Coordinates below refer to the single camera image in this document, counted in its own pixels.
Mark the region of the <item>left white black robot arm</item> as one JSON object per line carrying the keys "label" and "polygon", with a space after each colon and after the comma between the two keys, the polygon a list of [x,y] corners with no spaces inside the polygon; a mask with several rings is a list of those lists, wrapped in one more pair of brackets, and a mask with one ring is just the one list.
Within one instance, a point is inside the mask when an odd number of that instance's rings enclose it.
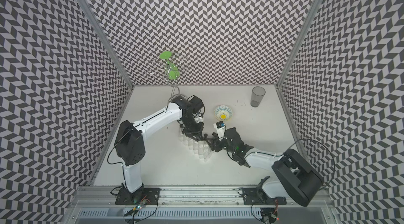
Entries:
{"label": "left white black robot arm", "polygon": [[179,122],[184,136],[203,141],[204,124],[202,116],[197,115],[202,110],[204,104],[197,96],[192,96],[190,100],[175,97],[166,107],[142,120],[121,123],[114,149],[123,168],[123,188],[129,193],[142,188],[141,161],[146,154],[145,141],[170,123]]}

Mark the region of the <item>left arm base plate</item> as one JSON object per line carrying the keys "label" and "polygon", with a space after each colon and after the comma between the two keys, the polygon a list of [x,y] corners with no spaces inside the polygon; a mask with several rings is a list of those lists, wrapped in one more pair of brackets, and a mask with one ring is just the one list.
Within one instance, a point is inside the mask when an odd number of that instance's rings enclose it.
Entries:
{"label": "left arm base plate", "polygon": [[129,192],[126,188],[121,188],[116,196],[115,205],[134,206],[139,205],[141,200],[146,200],[146,205],[157,205],[161,189],[157,187],[141,187],[135,192]]}

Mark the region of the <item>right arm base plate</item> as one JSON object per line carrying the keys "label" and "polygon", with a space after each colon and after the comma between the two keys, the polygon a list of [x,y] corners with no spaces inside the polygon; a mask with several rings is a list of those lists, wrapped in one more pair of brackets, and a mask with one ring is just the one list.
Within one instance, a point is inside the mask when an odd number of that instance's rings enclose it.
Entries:
{"label": "right arm base plate", "polygon": [[286,205],[287,201],[285,197],[268,196],[264,192],[264,183],[270,180],[271,176],[263,178],[255,188],[239,188],[237,193],[242,197],[244,205]]}

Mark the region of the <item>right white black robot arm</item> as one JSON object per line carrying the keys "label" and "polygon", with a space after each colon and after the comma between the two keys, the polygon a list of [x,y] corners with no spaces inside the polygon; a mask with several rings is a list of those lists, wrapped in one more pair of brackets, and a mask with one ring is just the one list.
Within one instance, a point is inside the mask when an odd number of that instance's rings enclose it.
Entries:
{"label": "right white black robot arm", "polygon": [[288,148],[283,153],[269,153],[245,144],[236,128],[217,129],[211,138],[203,138],[214,152],[225,151],[240,166],[271,171],[261,179],[253,194],[255,203],[274,204],[276,199],[291,198],[307,207],[320,191],[324,178],[298,151]]}

